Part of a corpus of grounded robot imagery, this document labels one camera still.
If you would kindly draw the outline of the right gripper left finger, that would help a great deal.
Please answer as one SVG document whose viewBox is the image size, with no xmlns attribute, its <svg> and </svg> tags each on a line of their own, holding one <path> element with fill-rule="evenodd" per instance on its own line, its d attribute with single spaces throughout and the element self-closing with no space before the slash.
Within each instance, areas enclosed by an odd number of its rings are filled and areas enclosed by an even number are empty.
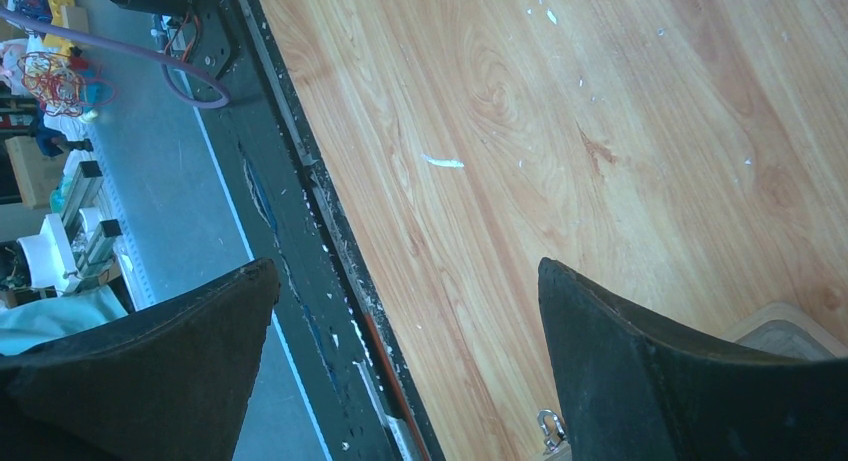
<svg viewBox="0 0 848 461">
<path fill-rule="evenodd" d="M 1 360 L 5 460 L 228 460 L 280 292 L 253 260 Z"/>
</svg>

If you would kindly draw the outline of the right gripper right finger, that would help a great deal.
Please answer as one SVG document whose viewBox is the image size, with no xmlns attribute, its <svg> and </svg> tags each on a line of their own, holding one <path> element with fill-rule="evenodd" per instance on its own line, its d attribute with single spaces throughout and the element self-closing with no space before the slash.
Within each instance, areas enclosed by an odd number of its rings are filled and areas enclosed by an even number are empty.
<svg viewBox="0 0 848 461">
<path fill-rule="evenodd" d="M 843 460 L 847 362 L 744 347 L 538 265 L 538 305 L 577 460 Z"/>
</svg>

